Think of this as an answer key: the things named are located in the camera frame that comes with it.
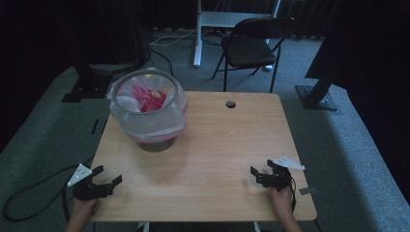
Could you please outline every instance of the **black metal stand base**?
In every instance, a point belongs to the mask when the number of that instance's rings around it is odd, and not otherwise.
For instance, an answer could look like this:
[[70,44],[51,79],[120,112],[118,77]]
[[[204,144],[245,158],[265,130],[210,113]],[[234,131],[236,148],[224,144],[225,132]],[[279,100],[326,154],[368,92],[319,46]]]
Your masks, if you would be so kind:
[[296,91],[299,94],[299,98],[302,101],[302,105],[305,109],[320,109],[320,110],[329,110],[332,113],[341,113],[337,106],[333,102],[333,99],[329,93],[318,103],[312,102],[309,98],[310,93],[312,92],[313,86],[307,85],[296,85]]
[[78,79],[72,91],[66,94],[62,102],[81,102],[82,99],[104,99],[111,84],[112,75],[96,76],[97,83],[93,88],[82,88],[81,78]]

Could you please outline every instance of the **chair backrest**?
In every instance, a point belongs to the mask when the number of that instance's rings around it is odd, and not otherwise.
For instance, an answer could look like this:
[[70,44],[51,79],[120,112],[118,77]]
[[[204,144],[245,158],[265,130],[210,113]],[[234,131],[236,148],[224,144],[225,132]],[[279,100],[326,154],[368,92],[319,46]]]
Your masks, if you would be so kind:
[[292,34],[295,25],[292,17],[247,18],[235,25],[231,36],[245,35],[261,40],[283,38]]

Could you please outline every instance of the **bin rim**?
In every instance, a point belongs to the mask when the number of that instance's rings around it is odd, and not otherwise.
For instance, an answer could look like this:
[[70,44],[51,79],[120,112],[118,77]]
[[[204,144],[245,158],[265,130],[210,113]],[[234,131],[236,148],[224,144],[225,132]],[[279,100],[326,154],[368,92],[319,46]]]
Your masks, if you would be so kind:
[[[126,109],[125,107],[123,107],[120,103],[117,102],[117,92],[118,89],[128,80],[130,80],[133,77],[139,76],[139,75],[143,75],[143,74],[156,74],[156,75],[161,75],[165,78],[167,78],[168,80],[170,80],[172,82],[172,84],[175,86],[175,94],[174,94],[174,98],[172,98],[171,101],[169,101],[167,104],[163,105],[160,109],[154,110],[154,111],[148,111],[148,112],[134,112],[134,111],[130,111],[128,109]],[[174,77],[172,77],[170,74],[166,73],[166,72],[162,72],[159,70],[142,70],[142,71],[135,71],[135,72],[130,72],[127,75],[121,77],[120,79],[118,79],[113,86],[112,89],[112,101],[114,102],[114,105],[127,112],[130,114],[134,114],[134,115],[148,115],[148,114],[157,114],[157,113],[161,113],[162,111],[166,110],[171,104],[173,104],[175,102],[175,99],[177,98],[178,94],[180,91],[180,86],[178,84],[178,82],[176,81],[176,79]]]

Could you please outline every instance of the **gray carpet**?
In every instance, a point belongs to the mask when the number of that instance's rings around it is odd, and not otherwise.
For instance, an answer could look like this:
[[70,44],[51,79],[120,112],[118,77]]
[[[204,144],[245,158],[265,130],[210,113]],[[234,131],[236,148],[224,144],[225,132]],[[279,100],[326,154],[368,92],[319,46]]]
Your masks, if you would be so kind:
[[[185,31],[156,32],[184,35]],[[205,37],[218,43],[220,39]],[[184,90],[221,91],[222,73],[211,80],[220,58],[220,47],[204,43],[200,68],[192,65],[194,40],[167,46],[151,46],[172,62],[175,78]],[[289,39],[284,43],[274,92],[280,96],[307,182],[317,193],[313,200],[317,222],[323,231],[408,231],[410,208],[389,173],[366,127],[347,97],[336,86],[330,94],[339,113],[304,109],[295,85],[314,85],[304,79],[321,41]],[[115,70],[118,66],[95,65]],[[143,67],[168,72],[170,65],[156,53]],[[268,92],[270,72],[232,72],[231,92]],[[73,68],[56,77],[37,106],[0,155],[0,205],[17,190],[32,185],[70,165],[92,157],[108,117],[108,100],[62,103],[77,79]],[[63,186],[73,169],[21,194],[11,205],[10,215],[24,218],[38,211]],[[63,231],[65,218],[57,198],[39,216],[23,222],[1,217],[0,231]],[[305,231],[319,231],[313,221],[301,221]],[[260,222],[262,229],[281,231],[277,222]],[[98,223],[97,231],[135,231],[136,223]]]

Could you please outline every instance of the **wooden table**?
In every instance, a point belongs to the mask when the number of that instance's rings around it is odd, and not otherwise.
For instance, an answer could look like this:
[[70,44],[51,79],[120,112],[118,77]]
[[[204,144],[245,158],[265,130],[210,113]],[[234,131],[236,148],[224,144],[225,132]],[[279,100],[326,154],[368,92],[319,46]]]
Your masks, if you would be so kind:
[[[93,168],[104,166],[94,183],[123,175],[114,194],[102,200],[93,221],[263,221],[276,220],[270,193],[255,182],[250,166],[299,157],[275,94],[186,92],[184,133],[167,150],[141,150],[109,117]],[[235,108],[225,106],[236,102]],[[297,189],[308,186],[302,170],[291,169]],[[301,195],[297,220],[313,220],[309,194]]]

